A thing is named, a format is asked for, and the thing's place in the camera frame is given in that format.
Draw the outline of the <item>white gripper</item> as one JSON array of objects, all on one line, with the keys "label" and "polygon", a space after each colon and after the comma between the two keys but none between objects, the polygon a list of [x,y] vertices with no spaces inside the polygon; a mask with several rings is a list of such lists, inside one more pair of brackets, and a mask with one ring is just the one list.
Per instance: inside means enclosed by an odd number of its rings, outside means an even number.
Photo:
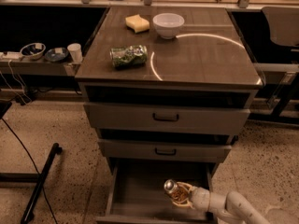
[{"label": "white gripper", "polygon": [[190,193],[190,201],[183,203],[172,201],[172,204],[181,208],[193,208],[207,212],[210,204],[210,192],[207,189],[197,188],[185,182],[178,182],[178,186]]}]

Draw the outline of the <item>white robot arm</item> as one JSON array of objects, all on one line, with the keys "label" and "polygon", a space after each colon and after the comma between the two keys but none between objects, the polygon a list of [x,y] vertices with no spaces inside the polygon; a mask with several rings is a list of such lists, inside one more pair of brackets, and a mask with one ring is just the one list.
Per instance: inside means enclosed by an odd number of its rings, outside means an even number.
[{"label": "white robot arm", "polygon": [[169,179],[164,190],[177,207],[209,212],[228,224],[270,224],[239,192],[226,195]]}]

